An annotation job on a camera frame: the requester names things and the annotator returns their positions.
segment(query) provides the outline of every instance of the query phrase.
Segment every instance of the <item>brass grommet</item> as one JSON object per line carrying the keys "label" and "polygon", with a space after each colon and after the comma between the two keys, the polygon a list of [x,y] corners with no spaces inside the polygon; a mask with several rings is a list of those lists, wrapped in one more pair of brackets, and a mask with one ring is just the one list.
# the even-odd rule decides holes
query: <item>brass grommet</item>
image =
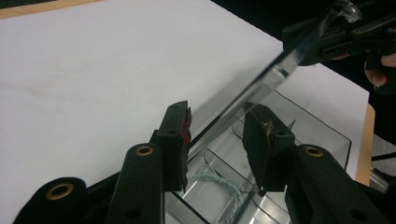
{"label": "brass grommet", "polygon": [[148,156],[154,151],[152,147],[140,147],[134,153],[138,156]]}
{"label": "brass grommet", "polygon": [[51,201],[62,199],[69,195],[73,191],[73,188],[74,185],[70,183],[57,184],[47,191],[46,198]]}
{"label": "brass grommet", "polygon": [[323,152],[316,147],[305,147],[305,153],[313,157],[322,157]]}

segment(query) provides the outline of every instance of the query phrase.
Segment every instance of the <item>white surface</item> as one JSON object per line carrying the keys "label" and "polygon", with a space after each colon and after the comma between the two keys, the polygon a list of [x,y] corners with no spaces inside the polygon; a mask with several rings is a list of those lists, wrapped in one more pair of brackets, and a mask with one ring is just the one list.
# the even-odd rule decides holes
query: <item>white surface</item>
{"label": "white surface", "polygon": [[[52,179],[89,186],[116,173],[170,104],[188,100],[195,121],[213,116],[204,112],[281,51],[208,0],[103,1],[2,20],[0,31],[1,223]],[[280,91],[352,140],[354,176],[368,92],[321,65],[299,68]],[[205,108],[214,95],[219,107]]]}

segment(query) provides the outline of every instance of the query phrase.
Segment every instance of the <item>dark background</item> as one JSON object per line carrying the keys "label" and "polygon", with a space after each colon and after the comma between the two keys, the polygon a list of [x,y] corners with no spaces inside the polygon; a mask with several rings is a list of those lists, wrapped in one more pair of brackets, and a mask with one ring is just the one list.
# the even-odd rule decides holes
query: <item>dark background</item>
{"label": "dark background", "polygon": [[[17,7],[49,0],[0,0],[0,8]],[[265,33],[281,39],[281,31],[286,26],[316,17],[333,0],[212,0],[234,15],[249,22]],[[323,63],[333,71],[350,79],[370,92],[369,104],[375,109],[375,134],[396,145],[396,96],[383,96],[373,91],[373,85],[364,74],[363,65],[367,55],[349,57],[339,61]]]}

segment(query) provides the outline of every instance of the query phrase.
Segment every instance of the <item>transparent plastic box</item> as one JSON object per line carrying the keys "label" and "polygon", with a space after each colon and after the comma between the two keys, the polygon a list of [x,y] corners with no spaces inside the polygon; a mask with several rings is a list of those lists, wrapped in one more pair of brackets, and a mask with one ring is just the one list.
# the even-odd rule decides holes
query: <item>transparent plastic box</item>
{"label": "transparent plastic box", "polygon": [[[295,134],[295,144],[332,153],[347,168],[350,140],[274,91],[260,101]],[[186,192],[166,193],[166,223],[290,223],[284,192],[255,192],[243,148],[244,118],[202,149],[188,163]]]}

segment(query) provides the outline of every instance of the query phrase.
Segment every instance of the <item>finger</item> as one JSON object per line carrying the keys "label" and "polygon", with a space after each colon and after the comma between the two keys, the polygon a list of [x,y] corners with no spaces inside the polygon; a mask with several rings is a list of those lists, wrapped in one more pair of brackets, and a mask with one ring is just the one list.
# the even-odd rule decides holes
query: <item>finger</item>
{"label": "finger", "polygon": [[396,53],[382,56],[381,63],[386,67],[396,67]]}
{"label": "finger", "polygon": [[382,72],[381,69],[372,69],[372,70],[364,70],[366,73],[367,78],[369,81],[377,86],[380,87],[387,82],[387,76]]}

